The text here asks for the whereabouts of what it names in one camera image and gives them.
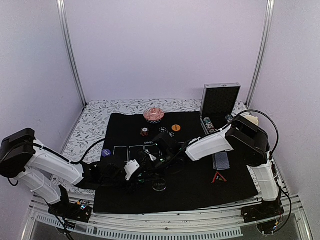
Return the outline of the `orange big blind button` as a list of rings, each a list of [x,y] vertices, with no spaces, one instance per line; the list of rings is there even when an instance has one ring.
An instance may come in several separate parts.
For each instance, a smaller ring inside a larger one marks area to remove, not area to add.
[[[178,131],[181,130],[181,126],[178,125],[178,124],[174,124],[174,125],[172,125],[171,129],[172,129],[173,131],[175,131],[175,132],[178,132]]]

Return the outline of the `black 100 poker chip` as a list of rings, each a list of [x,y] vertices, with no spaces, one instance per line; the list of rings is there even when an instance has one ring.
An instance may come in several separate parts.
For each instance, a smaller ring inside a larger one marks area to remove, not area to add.
[[[167,130],[165,127],[160,127],[160,128],[159,128],[159,131],[160,131],[161,133],[167,133],[167,132],[168,132],[168,130]]]

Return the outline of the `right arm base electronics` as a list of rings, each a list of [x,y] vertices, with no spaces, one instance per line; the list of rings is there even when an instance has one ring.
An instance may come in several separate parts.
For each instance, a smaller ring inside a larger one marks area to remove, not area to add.
[[[283,219],[284,208],[281,200],[264,201],[260,204],[246,206],[241,209],[241,216],[245,223],[257,222],[273,218],[273,220],[258,223],[257,229],[264,235],[272,235]]]

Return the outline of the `purple small blind button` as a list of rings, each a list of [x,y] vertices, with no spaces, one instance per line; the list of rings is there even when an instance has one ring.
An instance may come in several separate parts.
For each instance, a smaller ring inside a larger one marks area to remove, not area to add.
[[[109,157],[111,155],[112,155],[112,152],[107,148],[103,149],[102,152],[101,152],[101,156],[104,157],[104,158],[105,157]]]

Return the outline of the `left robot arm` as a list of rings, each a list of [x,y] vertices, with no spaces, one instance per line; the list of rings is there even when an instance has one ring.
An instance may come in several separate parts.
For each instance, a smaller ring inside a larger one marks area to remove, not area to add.
[[[98,161],[87,164],[73,162],[45,146],[35,137],[35,131],[25,128],[5,137],[0,145],[0,174],[25,184],[63,216],[74,213],[64,187],[55,186],[45,175],[59,177],[83,190],[97,190],[101,186],[124,186],[133,179],[141,165],[136,160],[126,164],[117,161]]]

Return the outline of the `clear dealer button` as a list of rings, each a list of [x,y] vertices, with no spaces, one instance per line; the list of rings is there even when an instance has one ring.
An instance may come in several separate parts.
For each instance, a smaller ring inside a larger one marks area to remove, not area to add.
[[[165,191],[167,188],[167,182],[163,178],[156,179],[152,182],[152,189],[156,192]]]

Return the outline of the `red poker chip stack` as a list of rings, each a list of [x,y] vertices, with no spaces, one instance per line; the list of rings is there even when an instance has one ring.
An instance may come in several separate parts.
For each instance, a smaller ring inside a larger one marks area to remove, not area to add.
[[[140,135],[143,136],[143,137],[147,137],[149,135],[149,129],[147,127],[143,127],[140,130]]]

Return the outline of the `blue playing card deck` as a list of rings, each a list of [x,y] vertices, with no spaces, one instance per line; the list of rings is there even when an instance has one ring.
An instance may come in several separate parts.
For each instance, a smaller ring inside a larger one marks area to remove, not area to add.
[[[213,169],[217,171],[230,169],[230,162],[227,152],[219,152],[213,155]]]

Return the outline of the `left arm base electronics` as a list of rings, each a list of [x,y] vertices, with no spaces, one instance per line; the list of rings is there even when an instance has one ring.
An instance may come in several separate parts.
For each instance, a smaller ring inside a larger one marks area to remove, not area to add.
[[[74,220],[88,223],[92,211],[93,208],[90,206],[89,201],[80,199],[77,202],[72,203],[67,199],[61,200],[55,204],[50,204],[48,213],[61,217],[63,220]]]

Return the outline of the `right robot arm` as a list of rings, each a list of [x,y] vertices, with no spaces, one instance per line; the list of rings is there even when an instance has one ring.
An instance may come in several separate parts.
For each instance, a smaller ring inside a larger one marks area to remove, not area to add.
[[[258,213],[262,218],[269,218],[278,210],[276,199],[279,195],[277,171],[274,167],[273,151],[270,149],[267,133],[245,117],[238,115],[231,123],[203,137],[188,141],[177,149],[177,145],[160,144],[168,134],[160,133],[154,143],[162,155],[155,157],[147,150],[138,152],[142,159],[148,160],[154,170],[160,170],[173,164],[182,154],[193,162],[209,155],[222,152],[234,152],[249,166],[257,179],[262,199]]]

